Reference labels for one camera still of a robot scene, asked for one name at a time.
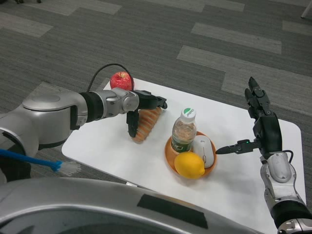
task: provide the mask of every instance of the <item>bread roll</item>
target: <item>bread roll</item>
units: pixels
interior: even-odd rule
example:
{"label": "bread roll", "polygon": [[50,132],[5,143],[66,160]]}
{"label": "bread roll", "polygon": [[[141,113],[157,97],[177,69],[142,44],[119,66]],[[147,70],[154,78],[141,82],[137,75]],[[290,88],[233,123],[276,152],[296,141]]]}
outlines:
{"label": "bread roll", "polygon": [[139,120],[136,137],[132,139],[137,142],[142,142],[146,139],[146,137],[156,124],[161,114],[161,108],[157,107],[156,109],[153,110],[140,110],[138,114]]}

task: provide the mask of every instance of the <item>computer mouse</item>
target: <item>computer mouse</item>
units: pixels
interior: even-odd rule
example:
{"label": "computer mouse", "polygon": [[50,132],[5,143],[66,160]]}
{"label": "computer mouse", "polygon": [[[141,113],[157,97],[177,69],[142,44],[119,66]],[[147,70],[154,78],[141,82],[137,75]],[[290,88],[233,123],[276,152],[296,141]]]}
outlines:
{"label": "computer mouse", "polygon": [[192,145],[193,152],[203,159],[205,168],[211,167],[215,161],[215,157],[210,139],[206,136],[198,135],[195,136]]}

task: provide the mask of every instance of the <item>orange bowl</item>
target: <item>orange bowl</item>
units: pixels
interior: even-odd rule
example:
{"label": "orange bowl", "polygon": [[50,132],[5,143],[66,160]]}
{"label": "orange bowl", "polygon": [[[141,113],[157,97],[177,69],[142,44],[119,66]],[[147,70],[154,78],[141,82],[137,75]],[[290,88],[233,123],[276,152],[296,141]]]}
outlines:
{"label": "orange bowl", "polygon": [[[197,132],[197,136],[198,135],[203,135],[203,136],[206,136],[205,134],[201,133],[201,132]],[[210,140],[211,142],[211,146],[213,148],[213,152],[214,152],[214,163],[211,167],[208,167],[205,169],[205,173],[201,176],[201,177],[204,177],[206,175],[208,175],[215,167],[216,165],[216,159],[217,159],[217,156],[215,154],[216,152],[216,149],[215,149],[215,144]],[[171,147],[171,137],[167,140],[167,143],[166,143],[166,146],[165,146],[165,158],[166,158],[166,161],[167,163],[169,164],[169,166],[171,167],[172,170],[174,170],[177,174],[178,172],[176,171],[176,168],[175,168],[175,158],[176,156],[178,155],[179,153],[177,153],[176,151],[174,151]]]}

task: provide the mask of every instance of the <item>lemon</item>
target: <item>lemon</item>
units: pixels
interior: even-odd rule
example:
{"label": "lemon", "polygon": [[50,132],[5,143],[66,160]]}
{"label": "lemon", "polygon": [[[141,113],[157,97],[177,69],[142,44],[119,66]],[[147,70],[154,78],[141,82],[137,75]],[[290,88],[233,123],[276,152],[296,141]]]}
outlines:
{"label": "lemon", "polygon": [[183,152],[175,157],[175,169],[185,178],[198,179],[205,173],[205,163],[199,155]]}

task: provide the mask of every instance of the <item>floor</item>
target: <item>floor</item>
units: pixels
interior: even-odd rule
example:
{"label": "floor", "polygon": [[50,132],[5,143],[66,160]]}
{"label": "floor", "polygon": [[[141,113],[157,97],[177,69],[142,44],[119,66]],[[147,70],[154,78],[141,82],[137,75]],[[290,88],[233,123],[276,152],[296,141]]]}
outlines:
{"label": "floor", "polygon": [[[312,208],[312,11],[300,18],[310,0],[42,1],[0,5],[0,112],[32,95],[83,92],[109,62],[138,79],[241,108],[253,76],[278,117],[302,131]],[[102,71],[93,90],[116,71]],[[60,149],[38,157],[62,160]],[[57,175],[34,166],[32,177],[42,176]],[[77,177],[124,182],[86,166]]]}

